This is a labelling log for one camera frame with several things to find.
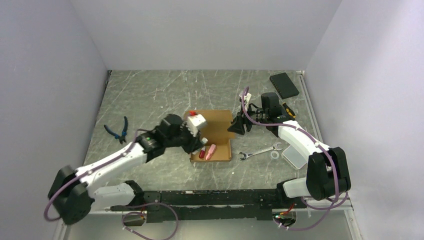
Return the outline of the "brown cardboard paper box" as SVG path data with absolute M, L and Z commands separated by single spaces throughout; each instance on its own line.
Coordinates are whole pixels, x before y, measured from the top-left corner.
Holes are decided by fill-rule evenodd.
M 190 162 L 193 163 L 213 163 L 213 162 L 230 162 L 232 159 L 231 139 L 235 138 L 233 132 L 228 132 L 233 116 L 232 112 L 228 109 L 200 109 L 189 110 L 195 111 L 206 119 L 207 125 L 200 129 L 202 138 L 207 138 L 208 142 L 205 144 L 206 154 L 212 144 L 216 145 L 216 150 L 210 160 L 199 158 L 199 153 L 192 153 L 189 157 Z

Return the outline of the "red small bottle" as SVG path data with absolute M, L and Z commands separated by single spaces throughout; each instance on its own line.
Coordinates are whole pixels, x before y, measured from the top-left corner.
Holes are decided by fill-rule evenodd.
M 203 148 L 200 150 L 198 157 L 199 157 L 200 159 L 203 159 L 203 158 L 205 157 L 205 155 L 206 155 L 206 148 L 205 148 L 205 147 L 203 147 Z

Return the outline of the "pink tube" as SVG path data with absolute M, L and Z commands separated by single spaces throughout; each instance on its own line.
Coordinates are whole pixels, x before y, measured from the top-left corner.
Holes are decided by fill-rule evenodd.
M 208 149 L 208 151 L 207 151 L 207 154 L 206 154 L 206 156 L 205 156 L 205 160 L 206 160 L 206 161 L 209 161 L 209 160 L 212 158 L 212 156 L 213 156 L 213 154 L 215 153 L 216 149 L 217 149 L 217 146 L 216 146 L 215 144 L 212 144 L 212 145 L 209 147 L 209 149 Z

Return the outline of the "clear tape roll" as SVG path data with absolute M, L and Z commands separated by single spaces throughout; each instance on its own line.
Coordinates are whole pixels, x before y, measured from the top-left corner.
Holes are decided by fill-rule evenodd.
M 276 159 L 278 159 L 279 157 L 280 157 L 280 153 L 279 153 L 278 151 L 276 151 L 276 150 L 272 150 L 272 151 L 270 152 L 270 158 L 271 158 L 271 159 L 276 160 Z

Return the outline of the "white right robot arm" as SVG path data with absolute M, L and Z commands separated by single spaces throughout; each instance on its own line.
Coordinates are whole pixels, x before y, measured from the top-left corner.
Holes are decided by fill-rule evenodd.
M 313 137 L 296 120 L 295 112 L 280 102 L 275 92 L 263 93 L 261 106 L 249 100 L 247 89 L 239 94 L 240 111 L 227 129 L 229 132 L 244 135 L 253 125 L 266 127 L 277 138 L 287 142 L 307 163 L 306 176 L 290 179 L 277 184 L 276 203 L 289 207 L 295 198 L 311 197 L 317 201 L 339 197 L 351 189 L 351 179 L 345 151 L 340 147 L 330 147 Z

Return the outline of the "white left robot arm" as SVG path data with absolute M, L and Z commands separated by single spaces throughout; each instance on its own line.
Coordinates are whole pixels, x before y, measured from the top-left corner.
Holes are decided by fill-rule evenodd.
M 187 154 L 195 153 L 208 142 L 201 136 L 206 125 L 206 119 L 198 112 L 185 118 L 168 114 L 151 130 L 137 129 L 134 139 L 117 152 L 76 169 L 70 165 L 62 167 L 47 194 L 44 219 L 73 225 L 90 212 L 108 207 L 139 209 L 144 203 L 144 192 L 135 181 L 114 186 L 106 186 L 106 182 L 163 155 L 167 148 L 181 147 Z

